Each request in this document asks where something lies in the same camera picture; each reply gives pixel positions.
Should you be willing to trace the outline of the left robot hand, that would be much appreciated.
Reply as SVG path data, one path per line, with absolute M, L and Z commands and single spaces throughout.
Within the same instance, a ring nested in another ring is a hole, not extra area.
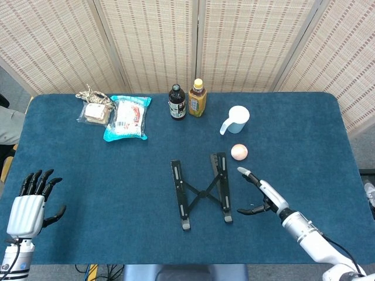
M 33 239 L 40 234 L 43 228 L 58 222 L 66 212 L 63 205 L 60 210 L 51 217 L 45 217 L 45 205 L 61 177 L 50 179 L 54 170 L 45 172 L 38 170 L 27 175 L 15 197 L 9 216 L 6 233 L 13 239 Z

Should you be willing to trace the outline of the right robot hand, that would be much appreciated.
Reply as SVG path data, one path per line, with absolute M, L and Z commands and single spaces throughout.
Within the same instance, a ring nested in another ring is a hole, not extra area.
M 237 170 L 247 182 L 252 183 L 262 192 L 264 202 L 263 205 L 252 209 L 246 210 L 239 208 L 237 210 L 238 213 L 242 215 L 256 215 L 271 210 L 276 213 L 276 215 L 280 216 L 283 211 L 289 212 L 291 210 L 286 199 L 284 199 L 267 181 L 258 179 L 250 170 L 244 167 L 238 167 Z

